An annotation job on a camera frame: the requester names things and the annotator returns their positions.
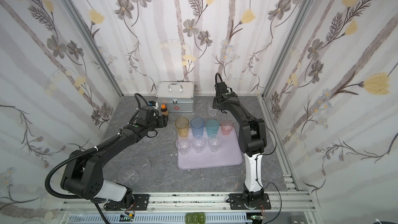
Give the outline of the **amber drinking glass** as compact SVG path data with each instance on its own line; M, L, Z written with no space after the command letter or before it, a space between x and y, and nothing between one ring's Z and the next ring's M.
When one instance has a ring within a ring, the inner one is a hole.
M179 117L175 120L175 127L181 138L189 136L189 120L186 117Z

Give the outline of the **clear tumbler glass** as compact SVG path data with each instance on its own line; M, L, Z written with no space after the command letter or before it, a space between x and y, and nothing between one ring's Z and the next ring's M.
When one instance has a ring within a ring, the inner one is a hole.
M222 140L213 134L208 138L209 149L212 152L218 152L222 147Z
M191 145L196 153L202 153L205 149L206 139L201 135L194 136L191 140Z
M190 151L191 140L189 138L178 138L176 148L181 155L187 155Z

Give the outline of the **pink drinking glass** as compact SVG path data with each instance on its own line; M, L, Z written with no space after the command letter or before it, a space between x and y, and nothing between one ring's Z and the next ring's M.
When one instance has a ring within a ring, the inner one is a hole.
M221 123L221 133L223 135L229 135L233 129L232 122L224 121Z

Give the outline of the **blue plastic cup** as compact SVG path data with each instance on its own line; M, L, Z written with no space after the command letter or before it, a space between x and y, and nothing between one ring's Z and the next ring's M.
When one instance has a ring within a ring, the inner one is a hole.
M205 121L201 117L194 117L191 122L191 130L193 137L203 136Z

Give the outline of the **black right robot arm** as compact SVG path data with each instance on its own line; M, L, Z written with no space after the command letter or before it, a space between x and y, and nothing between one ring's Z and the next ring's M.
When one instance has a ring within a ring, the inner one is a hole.
M243 202L248 209L254 209L265 198L262 159L273 153L273 151L265 153L267 132L271 130L264 119L255 117L247 110L236 92L223 81L220 73L215 74L215 91L213 108L223 113L231 113L239 125L238 144L245 157L246 170Z

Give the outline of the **teal plastic cup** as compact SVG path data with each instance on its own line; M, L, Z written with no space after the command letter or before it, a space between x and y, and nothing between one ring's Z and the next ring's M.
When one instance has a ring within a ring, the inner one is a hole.
M219 130L220 123L217 120L211 119L206 123L206 133L207 136L210 137L212 135L216 135Z

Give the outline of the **small clear glass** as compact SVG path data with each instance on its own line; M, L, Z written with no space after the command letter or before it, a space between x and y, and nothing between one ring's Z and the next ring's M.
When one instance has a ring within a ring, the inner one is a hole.
M208 114L209 114L209 116L216 116L218 114L218 110L216 110L214 108L209 108Z

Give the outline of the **lilac plastic tray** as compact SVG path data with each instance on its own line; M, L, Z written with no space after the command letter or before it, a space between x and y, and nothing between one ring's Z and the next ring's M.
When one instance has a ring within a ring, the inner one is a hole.
M223 135L221 130L219 130L217 136L222 140L222 147L218 152L212 152L209 149L206 129L204 129L204 137L206 139L204 151L202 153L196 153L191 145L187 155L181 155L178 152L177 166L179 169L193 170L240 165L243 158L239 149L235 129L232 129L229 135ZM188 138L190 140L193 138L191 129L189 129Z

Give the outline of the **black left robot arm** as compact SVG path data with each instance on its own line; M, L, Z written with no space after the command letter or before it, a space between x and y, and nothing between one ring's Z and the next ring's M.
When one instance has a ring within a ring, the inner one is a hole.
M141 94L134 95L137 109L116 135L87 150L76 150L46 176L45 189L59 199L85 199L111 211L131 209L136 203L132 189L108 181L103 168L114 157L143 139L153 139L168 118L159 113Z

